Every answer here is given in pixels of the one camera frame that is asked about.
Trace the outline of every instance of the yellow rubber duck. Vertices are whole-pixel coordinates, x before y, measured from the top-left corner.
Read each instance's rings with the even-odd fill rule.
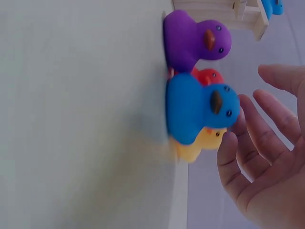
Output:
[[[187,163],[193,163],[200,155],[202,149],[218,149],[226,131],[226,128],[209,129],[204,127],[196,137],[194,143],[188,146],[181,145],[173,140],[176,146],[178,159],[182,158]]]

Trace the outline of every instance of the rubber duck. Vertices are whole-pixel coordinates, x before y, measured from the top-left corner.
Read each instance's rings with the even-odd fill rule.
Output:
[[[226,84],[203,86],[189,73],[180,73],[166,87],[166,119],[169,135],[191,145],[206,127],[232,126],[240,113],[236,92]]]
[[[200,59],[224,58],[232,45],[225,25],[215,20],[196,23],[183,10],[164,18],[163,36],[167,65],[180,73],[190,73]]]
[[[178,75],[178,71],[174,71],[174,76]],[[202,85],[207,86],[213,83],[224,83],[224,78],[217,70],[207,68],[198,70],[196,67],[191,71],[191,75],[195,77]]]
[[[282,0],[262,0],[268,21],[272,14],[282,15],[284,12],[284,5]]]
[[[187,163],[193,163],[200,155],[202,149],[218,149],[226,131],[226,128],[209,129],[204,127],[196,137],[194,143],[188,146],[173,140],[178,158],[183,159]]]

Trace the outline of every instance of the orange beak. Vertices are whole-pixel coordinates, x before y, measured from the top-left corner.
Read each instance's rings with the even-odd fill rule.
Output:
[[[209,135],[211,135],[211,134],[212,134],[212,129],[207,128],[207,129],[206,129],[206,132],[207,132]]]
[[[211,30],[207,30],[204,33],[203,41],[204,41],[204,44],[205,44],[206,48],[209,51],[211,51],[214,48],[215,42],[216,42],[216,38],[215,38],[214,33]]]

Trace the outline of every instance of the purple rubber duck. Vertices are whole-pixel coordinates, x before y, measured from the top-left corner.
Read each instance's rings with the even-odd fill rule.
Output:
[[[225,25],[214,20],[196,23],[183,10],[165,17],[163,35],[167,65],[180,73],[190,73],[200,59],[224,58],[232,45]]]

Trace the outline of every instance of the red rubber duck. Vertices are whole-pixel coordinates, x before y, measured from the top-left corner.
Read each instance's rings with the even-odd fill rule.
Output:
[[[169,74],[173,76],[179,74],[176,70],[169,69]],[[197,68],[193,68],[191,75],[196,78],[202,85],[207,86],[214,83],[224,83],[223,76],[213,68],[206,68],[203,70],[198,70]]]

